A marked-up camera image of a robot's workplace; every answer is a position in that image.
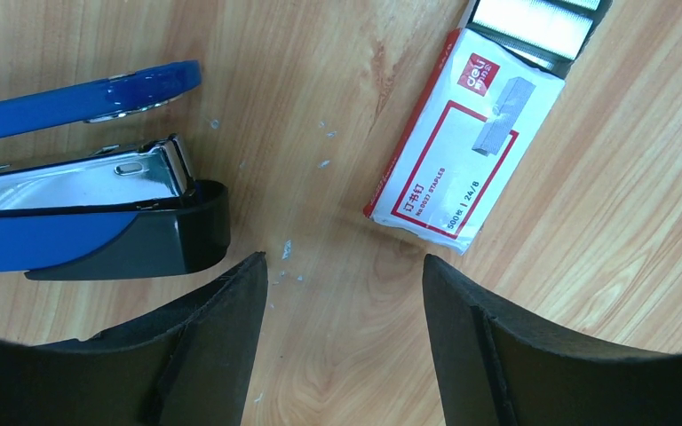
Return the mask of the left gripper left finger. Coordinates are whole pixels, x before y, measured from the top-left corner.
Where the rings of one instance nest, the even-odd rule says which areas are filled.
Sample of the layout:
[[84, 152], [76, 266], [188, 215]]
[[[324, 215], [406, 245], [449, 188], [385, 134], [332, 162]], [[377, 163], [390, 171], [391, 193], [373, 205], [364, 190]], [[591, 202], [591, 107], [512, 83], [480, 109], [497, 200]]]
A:
[[267, 290], [257, 252], [88, 340], [0, 340], [0, 425], [240, 424]]

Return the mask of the blue black stapler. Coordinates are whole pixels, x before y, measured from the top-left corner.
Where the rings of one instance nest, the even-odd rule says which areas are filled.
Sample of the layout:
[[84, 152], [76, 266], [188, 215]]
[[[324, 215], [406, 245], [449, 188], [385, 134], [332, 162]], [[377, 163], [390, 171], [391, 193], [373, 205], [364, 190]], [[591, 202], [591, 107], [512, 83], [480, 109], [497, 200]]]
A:
[[[0, 101], [0, 138], [164, 106], [202, 81], [172, 62]], [[60, 160], [0, 164], [0, 272], [129, 280], [211, 268], [231, 242], [225, 185], [195, 178], [176, 134]]]

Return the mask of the red white staples box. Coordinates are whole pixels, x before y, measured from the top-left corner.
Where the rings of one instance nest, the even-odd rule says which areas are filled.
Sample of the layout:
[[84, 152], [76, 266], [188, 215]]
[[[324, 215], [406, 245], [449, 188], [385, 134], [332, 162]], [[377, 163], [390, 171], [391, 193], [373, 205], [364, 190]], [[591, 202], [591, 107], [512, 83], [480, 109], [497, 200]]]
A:
[[608, 1], [471, 1], [369, 204], [372, 221], [464, 253]]

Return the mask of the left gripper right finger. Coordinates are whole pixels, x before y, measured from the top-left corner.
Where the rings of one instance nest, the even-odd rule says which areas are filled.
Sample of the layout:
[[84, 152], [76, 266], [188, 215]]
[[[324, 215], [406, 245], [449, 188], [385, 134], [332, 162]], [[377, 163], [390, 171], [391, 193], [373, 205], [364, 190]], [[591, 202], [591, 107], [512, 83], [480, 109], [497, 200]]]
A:
[[424, 259], [426, 323], [449, 425], [682, 425], [682, 353], [553, 323]]

